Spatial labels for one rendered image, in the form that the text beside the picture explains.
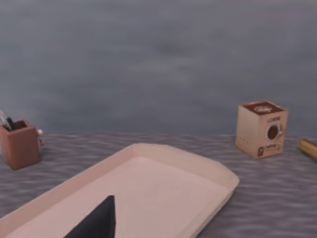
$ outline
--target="gray backdrop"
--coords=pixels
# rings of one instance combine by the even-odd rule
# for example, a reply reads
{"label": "gray backdrop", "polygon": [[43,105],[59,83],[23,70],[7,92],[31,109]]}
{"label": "gray backdrop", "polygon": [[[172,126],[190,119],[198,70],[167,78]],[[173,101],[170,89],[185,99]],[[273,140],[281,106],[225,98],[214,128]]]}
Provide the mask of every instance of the gray backdrop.
{"label": "gray backdrop", "polygon": [[3,0],[0,108],[47,132],[234,133],[240,102],[317,132],[315,0]]}

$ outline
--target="pen holder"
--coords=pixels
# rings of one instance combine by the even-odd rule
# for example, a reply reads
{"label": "pen holder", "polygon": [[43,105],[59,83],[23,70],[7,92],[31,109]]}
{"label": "pen holder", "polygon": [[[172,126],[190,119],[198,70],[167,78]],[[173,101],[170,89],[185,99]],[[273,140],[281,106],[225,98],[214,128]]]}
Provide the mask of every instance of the pen holder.
{"label": "pen holder", "polygon": [[40,161],[39,135],[26,120],[16,121],[14,125],[14,131],[0,126],[0,142],[3,161],[12,170],[18,170]]}

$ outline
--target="tray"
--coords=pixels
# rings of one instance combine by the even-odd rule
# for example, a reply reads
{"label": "tray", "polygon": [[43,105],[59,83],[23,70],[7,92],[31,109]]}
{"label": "tray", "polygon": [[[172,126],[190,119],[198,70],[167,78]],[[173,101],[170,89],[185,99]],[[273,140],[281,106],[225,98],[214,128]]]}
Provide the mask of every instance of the tray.
{"label": "tray", "polygon": [[0,238],[63,238],[109,195],[116,238],[194,238],[238,183],[217,161],[134,144],[0,219]]}

